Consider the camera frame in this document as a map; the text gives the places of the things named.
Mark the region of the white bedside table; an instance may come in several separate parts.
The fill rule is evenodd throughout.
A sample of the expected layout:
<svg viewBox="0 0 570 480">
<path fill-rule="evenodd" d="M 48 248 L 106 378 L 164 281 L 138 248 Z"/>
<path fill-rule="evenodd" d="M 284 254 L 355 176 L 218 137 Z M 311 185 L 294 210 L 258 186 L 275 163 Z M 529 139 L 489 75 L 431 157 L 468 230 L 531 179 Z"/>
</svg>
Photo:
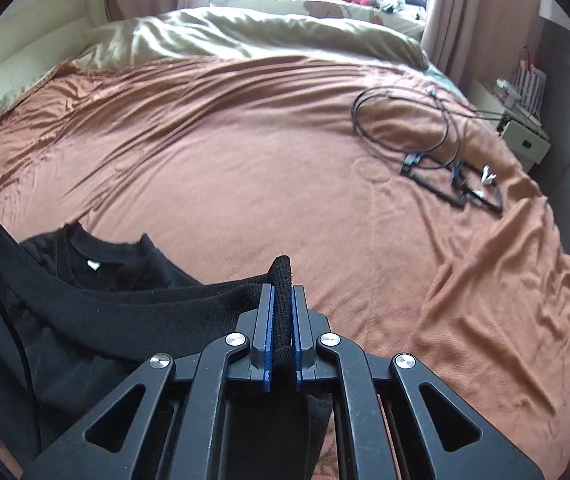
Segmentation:
<svg viewBox="0 0 570 480">
<path fill-rule="evenodd" d="M 543 161 L 550 151 L 550 139 L 540 126 L 516 107 L 505 107 L 481 82 L 474 80 L 471 83 L 467 97 L 478 113 L 498 132 L 527 174 Z"/>
</svg>

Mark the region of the cream padded headboard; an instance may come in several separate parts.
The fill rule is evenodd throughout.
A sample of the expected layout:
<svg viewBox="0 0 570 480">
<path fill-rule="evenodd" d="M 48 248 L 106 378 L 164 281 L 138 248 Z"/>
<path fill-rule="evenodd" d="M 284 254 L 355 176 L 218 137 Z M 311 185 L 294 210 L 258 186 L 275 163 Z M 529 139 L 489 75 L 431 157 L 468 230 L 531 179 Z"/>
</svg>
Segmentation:
<svg viewBox="0 0 570 480">
<path fill-rule="evenodd" d="M 106 23 L 105 0 L 41 0 L 0 18 L 0 111 Z"/>
</svg>

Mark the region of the striped gift bag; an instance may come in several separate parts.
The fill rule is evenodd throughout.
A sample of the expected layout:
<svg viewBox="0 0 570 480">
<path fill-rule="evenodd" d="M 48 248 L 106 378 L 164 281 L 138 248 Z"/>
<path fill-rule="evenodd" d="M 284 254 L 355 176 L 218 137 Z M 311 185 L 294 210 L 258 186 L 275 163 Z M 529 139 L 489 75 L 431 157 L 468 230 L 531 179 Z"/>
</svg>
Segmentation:
<svg viewBox="0 0 570 480">
<path fill-rule="evenodd" d="M 518 105 L 527 114 L 536 120 L 540 120 L 546 73 L 534 65 L 528 47 L 523 47 L 519 52 L 518 64 L 513 76 L 513 86 L 520 95 Z"/>
</svg>

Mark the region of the beige duvet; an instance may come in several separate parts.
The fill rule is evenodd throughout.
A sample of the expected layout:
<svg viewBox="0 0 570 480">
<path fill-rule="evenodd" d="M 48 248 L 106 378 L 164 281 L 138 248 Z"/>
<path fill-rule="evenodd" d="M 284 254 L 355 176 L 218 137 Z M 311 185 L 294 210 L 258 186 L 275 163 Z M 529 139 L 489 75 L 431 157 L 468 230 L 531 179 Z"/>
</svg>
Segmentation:
<svg viewBox="0 0 570 480">
<path fill-rule="evenodd" d="M 277 15 L 220 6 L 130 18 L 90 29 L 73 64 L 84 70 L 118 70 L 191 56 L 227 61 L 304 56 L 405 65 L 420 72 L 430 65 L 418 41 L 384 26 L 350 18 Z"/>
</svg>

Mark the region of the black sweatshirt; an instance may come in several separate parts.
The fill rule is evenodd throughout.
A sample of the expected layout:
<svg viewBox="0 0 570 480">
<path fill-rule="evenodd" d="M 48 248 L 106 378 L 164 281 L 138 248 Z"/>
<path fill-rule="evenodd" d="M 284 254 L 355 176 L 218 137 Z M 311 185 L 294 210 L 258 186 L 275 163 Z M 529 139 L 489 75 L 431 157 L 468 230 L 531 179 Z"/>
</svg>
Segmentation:
<svg viewBox="0 0 570 480">
<path fill-rule="evenodd" d="M 79 223 L 14 240 L 0 225 L 0 442 L 28 466 L 153 354 L 191 356 L 234 330 L 275 290 L 273 382 L 234 411 L 233 479 L 309 479 L 326 398 L 294 391 L 291 266 L 205 285 L 148 237 L 112 244 Z"/>
</svg>

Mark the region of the pink curtain right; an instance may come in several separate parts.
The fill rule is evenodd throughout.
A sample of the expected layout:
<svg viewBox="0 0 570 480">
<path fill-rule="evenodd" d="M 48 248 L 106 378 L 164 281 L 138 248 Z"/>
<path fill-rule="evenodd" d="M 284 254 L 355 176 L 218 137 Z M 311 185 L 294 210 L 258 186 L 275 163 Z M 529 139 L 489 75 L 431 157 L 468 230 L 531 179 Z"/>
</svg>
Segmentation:
<svg viewBox="0 0 570 480">
<path fill-rule="evenodd" d="M 422 50 L 460 90 L 509 78 L 535 54 L 540 0 L 429 0 Z"/>
</svg>

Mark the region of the orange bed sheet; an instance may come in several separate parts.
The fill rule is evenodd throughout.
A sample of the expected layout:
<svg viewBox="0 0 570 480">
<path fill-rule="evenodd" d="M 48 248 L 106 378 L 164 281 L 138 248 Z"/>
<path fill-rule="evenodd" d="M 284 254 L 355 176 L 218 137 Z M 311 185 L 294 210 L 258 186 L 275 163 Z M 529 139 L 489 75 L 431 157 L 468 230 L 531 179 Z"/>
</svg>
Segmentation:
<svg viewBox="0 0 570 480">
<path fill-rule="evenodd" d="M 0 118 L 0 223 L 149 235 L 212 283 L 287 255 L 309 305 L 429 366 L 556 479 L 570 460 L 570 255 L 482 122 L 406 68 L 278 56 L 66 63 Z"/>
</svg>

